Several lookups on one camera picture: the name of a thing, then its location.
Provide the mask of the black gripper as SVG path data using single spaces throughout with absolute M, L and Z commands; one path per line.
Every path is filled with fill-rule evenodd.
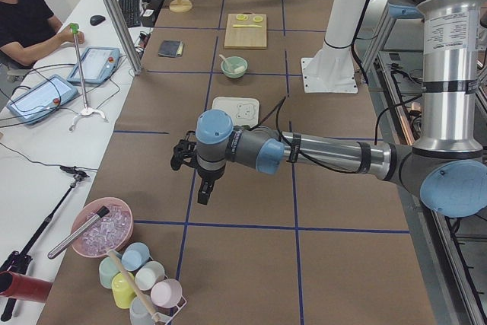
M 197 197 L 197 202 L 199 204 L 208 204 L 215 182 L 223 176 L 224 171 L 225 167 L 220 167 L 217 170 L 207 170 L 203 167 L 197 168 L 198 175 L 201 177 L 201 184 Z

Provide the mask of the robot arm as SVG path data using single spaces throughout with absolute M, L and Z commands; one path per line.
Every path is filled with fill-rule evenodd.
M 486 205 L 486 167 L 474 139 L 479 11 L 485 0 L 389 0 L 391 8 L 424 18 L 422 129 L 410 146 L 341 142 L 268 128 L 235 126 L 220 110 L 196 127 L 194 163 L 202 179 L 198 201 L 209 201 L 228 162 L 274 174 L 282 161 L 306 161 L 346 174 L 373 174 L 451 218 Z

